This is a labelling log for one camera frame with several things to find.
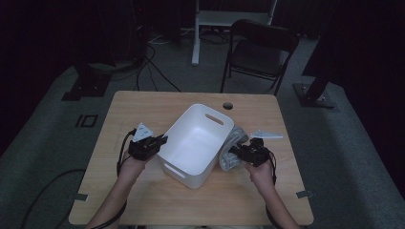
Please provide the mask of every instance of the dark background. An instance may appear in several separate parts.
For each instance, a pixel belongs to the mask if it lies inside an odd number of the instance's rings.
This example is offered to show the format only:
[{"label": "dark background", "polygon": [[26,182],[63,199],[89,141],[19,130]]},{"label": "dark background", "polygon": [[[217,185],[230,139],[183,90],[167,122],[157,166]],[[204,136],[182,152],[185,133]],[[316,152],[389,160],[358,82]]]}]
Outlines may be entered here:
[{"label": "dark background", "polygon": [[[154,27],[179,41],[180,29],[194,26],[194,4],[189,0],[2,1],[0,153],[68,67],[91,62],[114,66],[119,59],[137,58],[141,39],[147,36],[137,30],[139,26]],[[268,5],[267,0],[233,0],[224,1],[222,10],[263,11]],[[202,1],[201,9],[219,10],[219,1]],[[345,89],[402,195],[404,12],[404,4],[394,0],[279,0],[273,19],[273,25],[321,37],[304,75]]]}]

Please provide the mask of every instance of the gray carpet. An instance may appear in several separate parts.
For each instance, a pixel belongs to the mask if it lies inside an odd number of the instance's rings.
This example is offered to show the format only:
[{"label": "gray carpet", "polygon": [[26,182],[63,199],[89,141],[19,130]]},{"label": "gray carpet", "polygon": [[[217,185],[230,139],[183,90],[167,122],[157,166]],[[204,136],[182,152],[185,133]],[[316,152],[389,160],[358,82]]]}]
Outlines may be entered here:
[{"label": "gray carpet", "polygon": [[[191,39],[183,39],[180,46],[153,44],[153,62],[183,92],[217,93],[227,45],[202,43],[200,65],[193,67],[192,44]],[[309,199],[315,221],[308,228],[404,228],[405,202],[343,90],[332,84],[327,87],[336,105],[333,110],[299,104],[292,84],[313,80],[301,74],[315,46],[316,41],[301,39],[277,96],[304,184],[315,194]],[[137,88],[135,73],[119,73],[103,97],[61,101],[76,77],[70,68],[55,80],[0,158],[0,228],[18,228],[35,197],[52,179],[86,169],[114,93]],[[141,72],[140,89],[154,91],[152,79],[159,91],[175,91],[153,68]],[[224,92],[271,93],[263,80],[237,74],[226,81]],[[81,115],[98,115],[95,126],[76,127]],[[64,219],[82,176],[83,172],[71,172],[50,185],[33,206],[26,228],[54,228],[61,220],[60,228],[82,228]]]}]

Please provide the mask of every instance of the chair backrest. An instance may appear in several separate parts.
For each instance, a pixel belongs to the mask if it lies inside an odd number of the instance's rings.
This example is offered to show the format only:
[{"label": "chair backrest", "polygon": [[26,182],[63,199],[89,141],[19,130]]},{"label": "chair backrest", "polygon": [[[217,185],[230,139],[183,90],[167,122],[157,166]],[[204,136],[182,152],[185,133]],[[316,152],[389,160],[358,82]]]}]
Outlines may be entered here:
[{"label": "chair backrest", "polygon": [[299,43],[298,35],[293,31],[247,19],[241,19],[232,24],[230,30],[231,43],[234,35],[240,35],[259,46],[289,53],[294,52]]}]

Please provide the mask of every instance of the table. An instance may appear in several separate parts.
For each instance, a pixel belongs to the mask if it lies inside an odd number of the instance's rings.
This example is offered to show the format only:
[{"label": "table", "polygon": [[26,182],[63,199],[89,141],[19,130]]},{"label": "table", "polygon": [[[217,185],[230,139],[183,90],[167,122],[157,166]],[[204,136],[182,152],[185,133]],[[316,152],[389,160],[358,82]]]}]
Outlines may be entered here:
[{"label": "table", "polygon": [[271,6],[268,13],[260,12],[240,12],[240,11],[213,11],[200,10],[200,0],[196,0],[196,15],[195,15],[195,37],[194,48],[191,64],[199,65],[200,62],[200,26],[225,26],[230,27],[239,19],[249,19],[255,22],[271,24],[274,9],[277,0],[271,1]]},{"label": "table", "polygon": [[[231,102],[232,110],[223,104]],[[86,224],[117,179],[116,163],[125,135],[140,122],[155,135],[164,134],[192,104],[202,103],[231,117],[247,134],[257,130],[283,134],[266,139],[277,158],[277,183],[281,199],[299,224],[313,222],[305,190],[277,103],[270,94],[203,94],[117,92],[98,137],[69,220]],[[217,163],[200,189],[189,189],[168,176],[155,156],[146,165],[128,197],[121,224],[129,225],[269,225],[265,203],[243,167],[229,172]]]}]

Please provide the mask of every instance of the tripod base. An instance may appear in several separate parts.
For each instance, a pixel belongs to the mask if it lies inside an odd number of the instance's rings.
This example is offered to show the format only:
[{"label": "tripod base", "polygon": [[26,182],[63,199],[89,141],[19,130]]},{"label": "tripod base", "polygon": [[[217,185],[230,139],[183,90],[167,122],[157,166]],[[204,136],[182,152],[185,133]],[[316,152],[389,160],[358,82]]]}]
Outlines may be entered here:
[{"label": "tripod base", "polygon": [[307,97],[307,92],[310,84],[292,84],[302,107],[317,107],[332,109],[335,105],[330,101],[326,92],[323,92],[318,99],[311,100]]},{"label": "tripod base", "polygon": [[74,83],[70,92],[66,92],[62,101],[78,101],[81,97],[102,97],[110,83],[111,75],[106,73],[94,73],[95,82],[83,86],[83,80],[79,78]]}]

